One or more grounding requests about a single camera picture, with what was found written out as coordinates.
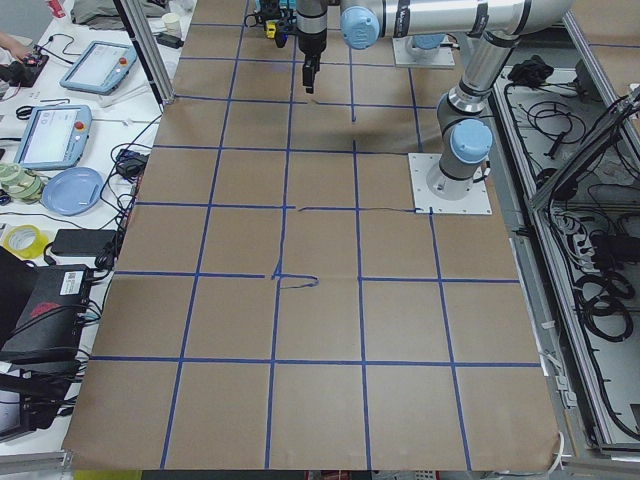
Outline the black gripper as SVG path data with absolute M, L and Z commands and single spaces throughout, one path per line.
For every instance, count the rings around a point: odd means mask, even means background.
M 295 32 L 296 24 L 295 0 L 256 0 L 254 15 L 256 23 L 264 28 L 265 22 L 275 20 L 277 32 L 274 41 L 278 48 L 284 48 L 288 35 Z
M 297 15 L 298 44 L 305 55 L 302 67 L 302 81 L 305 91 L 313 94 L 315 77 L 320 70 L 320 58 L 326 49 L 327 15 Z

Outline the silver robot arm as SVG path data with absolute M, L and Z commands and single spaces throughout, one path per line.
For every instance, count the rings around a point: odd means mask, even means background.
M 460 34 L 477 42 L 458 84 L 438 104 L 437 118 L 444 141 L 439 162 L 446 184 L 469 181 L 485 160 L 462 156 L 455 138 L 469 133 L 479 139 L 486 132 L 480 116 L 494 83 L 519 39 L 562 19 L 569 1 L 338 1 L 343 41 L 365 50 L 388 38 L 399 67 L 450 69 L 454 65 L 446 37 Z

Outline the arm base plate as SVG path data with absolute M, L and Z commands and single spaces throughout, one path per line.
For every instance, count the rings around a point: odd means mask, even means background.
M 440 169 L 440 154 L 409 153 L 414 210 L 419 214 L 491 215 L 482 167 L 466 180 L 452 180 Z
M 452 70 L 453 47 L 446 34 L 414 35 L 393 40 L 395 66 Z

